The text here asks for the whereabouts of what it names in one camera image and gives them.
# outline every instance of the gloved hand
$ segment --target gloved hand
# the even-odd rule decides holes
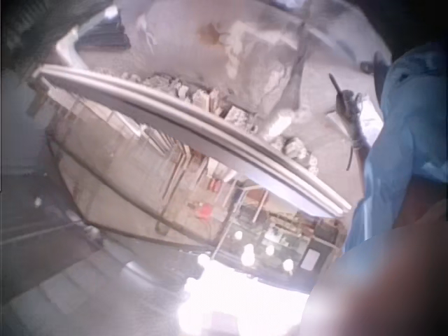
[[[365,142],[359,119],[362,99],[363,97],[360,93],[355,95],[350,90],[343,90],[336,96],[336,112],[344,123],[353,148],[360,148]]]

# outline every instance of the dusty floor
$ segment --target dusty floor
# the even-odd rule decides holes
[[[142,78],[165,72],[228,92],[232,101],[261,118],[271,112],[289,79],[300,43],[295,33],[297,18],[258,1],[116,3],[132,47],[120,52],[82,52],[90,68]],[[354,207],[361,197],[361,180],[355,162],[346,171],[349,142],[325,117],[335,105],[328,73],[335,75],[342,88],[368,94],[377,107],[373,78],[360,72],[356,63],[370,60],[377,50],[386,57],[390,53],[365,17],[339,2],[314,1],[310,22],[349,50],[349,57],[311,38],[300,90],[302,107],[286,133],[304,141],[318,158],[318,177]],[[351,213],[344,219],[347,226],[350,219]]]

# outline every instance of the glove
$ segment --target glove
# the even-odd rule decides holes
[[[353,91],[343,90],[336,96],[336,112],[341,118],[352,142],[353,148],[360,148],[365,143],[361,128],[360,114],[363,97]]]

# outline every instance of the person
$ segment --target person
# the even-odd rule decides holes
[[[384,127],[371,148],[354,112],[354,93],[345,90],[336,98],[363,173],[364,197],[354,211],[345,251],[414,223],[440,201],[446,204],[446,44],[415,48],[390,68],[375,55],[374,81]]]

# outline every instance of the blue shirt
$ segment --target blue shirt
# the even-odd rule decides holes
[[[412,175],[448,182],[447,56],[436,44],[403,55],[381,95],[384,126],[364,169],[365,197],[344,250],[391,230]]]

